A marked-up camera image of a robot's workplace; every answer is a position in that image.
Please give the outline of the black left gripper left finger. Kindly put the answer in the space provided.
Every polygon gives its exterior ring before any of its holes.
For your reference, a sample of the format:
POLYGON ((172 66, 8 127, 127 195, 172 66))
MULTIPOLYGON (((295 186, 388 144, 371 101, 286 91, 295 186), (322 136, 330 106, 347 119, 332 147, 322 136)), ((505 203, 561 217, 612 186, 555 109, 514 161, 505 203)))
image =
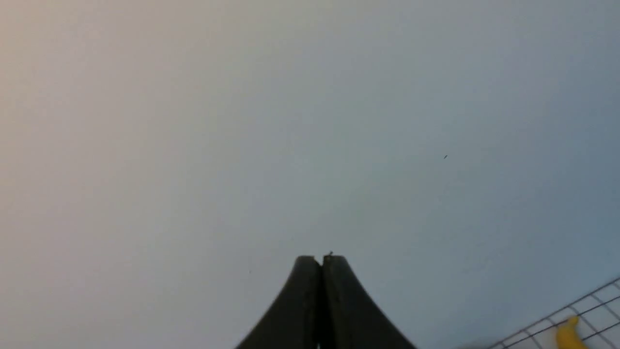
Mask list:
POLYGON ((238 349, 315 349, 321 265, 314 256, 296 258, 284 286, 238 349))

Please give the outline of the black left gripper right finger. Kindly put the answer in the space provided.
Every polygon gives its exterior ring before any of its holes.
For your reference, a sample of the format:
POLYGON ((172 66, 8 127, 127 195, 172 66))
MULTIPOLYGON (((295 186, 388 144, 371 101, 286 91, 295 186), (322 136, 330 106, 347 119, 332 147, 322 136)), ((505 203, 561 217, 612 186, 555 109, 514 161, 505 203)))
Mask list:
POLYGON ((323 258, 324 349, 414 349, 372 300, 347 259, 323 258))

